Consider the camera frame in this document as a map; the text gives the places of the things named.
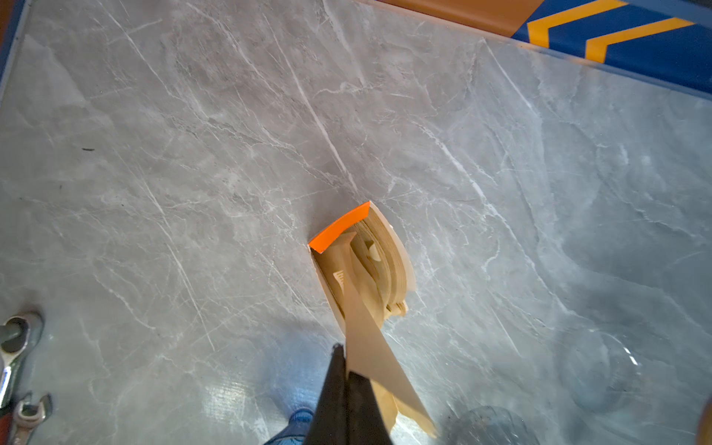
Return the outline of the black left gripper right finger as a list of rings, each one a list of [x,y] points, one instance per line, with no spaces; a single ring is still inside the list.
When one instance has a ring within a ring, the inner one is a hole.
[[[391,445],[371,381],[349,372],[347,381],[347,440],[350,445]]]

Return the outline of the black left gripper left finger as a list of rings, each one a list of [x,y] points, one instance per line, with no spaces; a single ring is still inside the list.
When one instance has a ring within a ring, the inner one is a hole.
[[[305,445],[348,443],[347,382],[344,346],[336,344]]]

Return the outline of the brown paper coffee filter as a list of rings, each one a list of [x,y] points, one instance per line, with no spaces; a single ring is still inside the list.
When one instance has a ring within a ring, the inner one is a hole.
[[[370,380],[387,431],[403,415],[435,438],[435,423],[381,331],[386,305],[376,281],[352,248],[356,237],[354,232],[340,235],[316,257],[324,294],[345,335],[347,369]]]

